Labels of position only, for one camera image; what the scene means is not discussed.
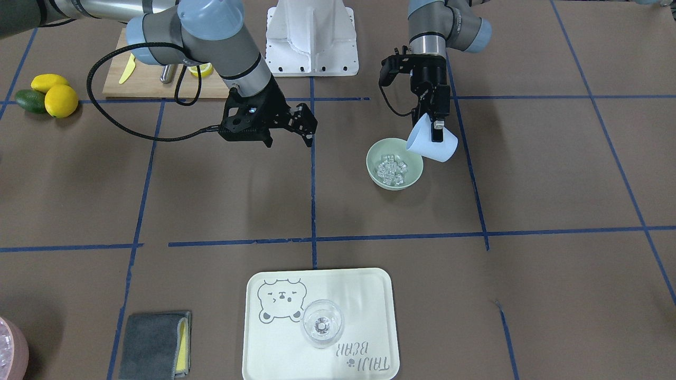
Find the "wooden cutting board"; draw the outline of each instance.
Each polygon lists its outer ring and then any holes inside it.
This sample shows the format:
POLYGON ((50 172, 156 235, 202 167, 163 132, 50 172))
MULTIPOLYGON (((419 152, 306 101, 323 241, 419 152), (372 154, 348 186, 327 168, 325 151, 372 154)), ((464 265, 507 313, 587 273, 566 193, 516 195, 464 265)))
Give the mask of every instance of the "wooden cutting board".
MULTIPOLYGON (((125 29, 122 29, 116 49, 127 46, 125 29)), ((129 60, 130 52, 122 53, 112 59, 110 70, 103 84, 103 95, 106 97, 174 97, 174 89, 178 82, 178 75, 183 65, 176 67, 174 81, 168 85, 160 82, 163 66, 146 65, 136 60, 136 68, 129 79, 118 84, 120 77, 129 60)), ((197 91, 197 78, 186 72, 180 86, 179 96, 192 99, 197 91)), ((225 99, 228 97, 228 87, 214 71, 211 75, 202 78, 200 98, 225 99)))

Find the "green bowl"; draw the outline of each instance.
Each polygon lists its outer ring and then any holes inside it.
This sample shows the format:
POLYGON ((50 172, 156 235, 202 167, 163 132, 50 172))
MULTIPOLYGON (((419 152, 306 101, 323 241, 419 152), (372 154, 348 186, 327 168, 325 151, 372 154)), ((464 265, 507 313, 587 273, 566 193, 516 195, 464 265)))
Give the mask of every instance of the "green bowl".
POLYGON ((406 150, 406 141, 390 137, 373 144, 366 154, 366 170, 376 185, 387 190, 401 190, 413 185, 423 174, 423 157, 417 153, 406 150), (404 174, 404 184, 389 186, 381 182, 377 176, 378 165, 384 155, 394 155, 397 160, 406 163, 408 171, 404 174))

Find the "knife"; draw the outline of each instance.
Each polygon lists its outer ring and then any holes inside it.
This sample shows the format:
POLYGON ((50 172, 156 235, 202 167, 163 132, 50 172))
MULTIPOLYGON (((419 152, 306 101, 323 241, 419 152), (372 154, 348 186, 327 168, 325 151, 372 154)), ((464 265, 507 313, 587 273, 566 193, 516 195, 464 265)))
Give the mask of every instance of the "knife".
POLYGON ((124 68, 124 72, 122 73, 122 76, 120 77, 120 81, 118 83, 122 84, 126 82, 126 80, 129 79, 129 77, 131 76, 131 73, 134 72, 135 68, 136 68, 135 57, 133 54, 130 54, 129 60, 127 61, 127 66, 124 68))

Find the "bear illustration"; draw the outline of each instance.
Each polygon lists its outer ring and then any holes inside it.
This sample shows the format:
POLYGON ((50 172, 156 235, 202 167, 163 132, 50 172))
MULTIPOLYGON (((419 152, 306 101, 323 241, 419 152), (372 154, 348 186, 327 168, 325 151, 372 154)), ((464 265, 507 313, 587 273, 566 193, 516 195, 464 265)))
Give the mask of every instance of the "bear illustration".
POLYGON ((263 323, 271 323, 275 318, 289 318, 300 322, 303 316, 303 300, 308 290, 300 282, 290 280, 267 280, 258 288, 261 311, 258 318, 263 323))

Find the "yellow lemon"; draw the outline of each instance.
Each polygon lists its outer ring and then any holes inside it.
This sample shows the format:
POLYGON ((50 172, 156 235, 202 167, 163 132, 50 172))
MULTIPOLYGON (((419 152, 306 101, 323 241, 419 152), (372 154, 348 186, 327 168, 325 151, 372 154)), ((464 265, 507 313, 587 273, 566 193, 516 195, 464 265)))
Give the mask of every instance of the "yellow lemon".
POLYGON ((65 118, 78 107, 78 94, 70 86, 55 85, 45 95, 45 109, 54 118, 65 118))
POLYGON ((46 94, 47 91, 55 85, 68 86, 69 84, 68 80, 59 74, 42 74, 33 78, 33 81, 30 83, 30 88, 46 94))
MULTIPOLYGON (((197 66, 188 66, 188 71, 195 77, 197 76, 197 66)), ((199 65, 199 71, 201 71, 202 78, 204 78, 214 72, 214 67, 211 64, 202 64, 199 65)))

